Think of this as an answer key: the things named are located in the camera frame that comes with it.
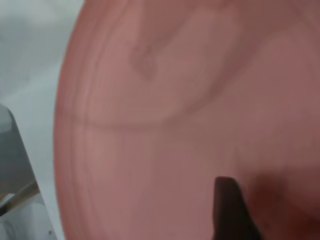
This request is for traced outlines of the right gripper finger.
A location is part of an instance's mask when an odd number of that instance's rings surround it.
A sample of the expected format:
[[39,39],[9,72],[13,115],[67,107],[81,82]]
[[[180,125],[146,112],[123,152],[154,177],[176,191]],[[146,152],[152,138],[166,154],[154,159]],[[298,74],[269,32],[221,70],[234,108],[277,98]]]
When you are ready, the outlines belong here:
[[213,240],[261,240],[262,236],[246,206],[240,186],[232,177],[214,181]]

